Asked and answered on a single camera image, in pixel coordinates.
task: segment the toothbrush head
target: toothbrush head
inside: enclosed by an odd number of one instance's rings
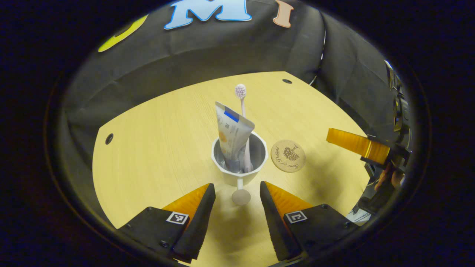
[[[244,84],[236,85],[236,96],[239,99],[244,99],[244,97],[246,97],[246,86]]]

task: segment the light wood tabletop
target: light wood tabletop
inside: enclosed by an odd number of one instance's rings
[[[247,118],[256,124],[254,131],[266,141],[268,152],[277,141],[288,139],[306,154],[305,166],[293,173],[279,170],[269,156],[244,186],[251,194],[245,206],[233,203],[236,188],[223,182],[210,157],[218,136],[215,101],[240,112],[234,94],[240,83],[247,88]],[[329,128],[365,136],[335,103],[287,72],[187,86],[142,103],[99,129],[93,156],[95,191],[108,219],[119,228],[146,207],[163,208],[211,182],[216,200],[198,260],[191,266],[269,266],[278,261],[259,197],[261,181],[312,205],[327,203],[342,215],[350,212],[368,183],[360,156],[326,141]]]

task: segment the letter m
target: letter m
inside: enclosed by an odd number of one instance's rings
[[[193,22],[188,17],[188,11],[192,12],[201,21],[207,21],[221,8],[221,13],[216,15],[219,20],[251,20],[251,15],[246,12],[246,0],[181,0],[170,6],[175,7],[171,21],[165,25],[165,29],[173,29],[185,26]]]

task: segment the toothbrush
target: toothbrush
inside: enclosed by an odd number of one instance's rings
[[[235,92],[236,92],[236,96],[239,99],[241,99],[242,116],[246,117],[246,107],[244,106],[244,97],[246,97],[246,86],[244,86],[244,84],[236,85]],[[249,155],[249,138],[248,138],[246,142],[246,149],[244,150],[244,173],[252,172],[253,170],[254,170],[254,166],[251,163],[251,157]]]

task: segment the cork coaster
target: cork coaster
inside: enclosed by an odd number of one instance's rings
[[[271,158],[277,168],[285,172],[296,172],[305,165],[305,152],[294,141],[280,140],[271,150]]]

